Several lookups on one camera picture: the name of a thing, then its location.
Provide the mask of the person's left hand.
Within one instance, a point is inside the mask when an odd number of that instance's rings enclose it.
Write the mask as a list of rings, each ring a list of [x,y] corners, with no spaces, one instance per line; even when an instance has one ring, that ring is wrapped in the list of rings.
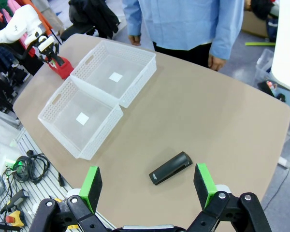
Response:
[[[218,72],[221,68],[225,66],[226,63],[227,60],[225,59],[217,58],[211,54],[209,54],[208,56],[208,68],[210,68],[211,70]]]

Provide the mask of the green-padded right gripper left finger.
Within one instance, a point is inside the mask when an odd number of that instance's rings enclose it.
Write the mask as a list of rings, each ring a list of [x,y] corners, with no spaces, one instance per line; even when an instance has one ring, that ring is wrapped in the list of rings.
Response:
[[[96,215],[102,177],[98,166],[90,167],[79,194],[57,202],[43,199],[30,226],[31,232],[64,232],[68,226],[78,225],[83,232],[109,232]]]

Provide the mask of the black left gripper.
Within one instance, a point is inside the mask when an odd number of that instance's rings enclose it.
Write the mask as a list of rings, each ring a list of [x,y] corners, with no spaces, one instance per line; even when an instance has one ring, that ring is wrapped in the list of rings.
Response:
[[[47,48],[45,48],[41,53],[45,55],[43,57],[42,55],[39,56],[39,60],[44,63],[49,63],[50,60],[54,60],[58,66],[62,66],[64,64],[64,60],[58,56],[59,52],[59,44],[58,43],[51,43]]]

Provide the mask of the green-padded right gripper right finger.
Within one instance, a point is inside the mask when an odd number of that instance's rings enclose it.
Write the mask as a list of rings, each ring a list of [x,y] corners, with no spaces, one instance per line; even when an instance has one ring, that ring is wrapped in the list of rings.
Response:
[[[230,222],[236,232],[270,232],[271,228],[256,194],[239,197],[218,190],[204,163],[195,166],[193,183],[202,211],[188,232],[214,232],[222,221]]]

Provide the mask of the person's right hand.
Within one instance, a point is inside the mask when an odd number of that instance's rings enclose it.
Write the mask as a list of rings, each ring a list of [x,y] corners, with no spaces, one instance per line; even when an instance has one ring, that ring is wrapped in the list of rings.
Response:
[[[140,46],[141,45],[141,36],[140,35],[128,35],[128,39],[130,43],[134,46]]]

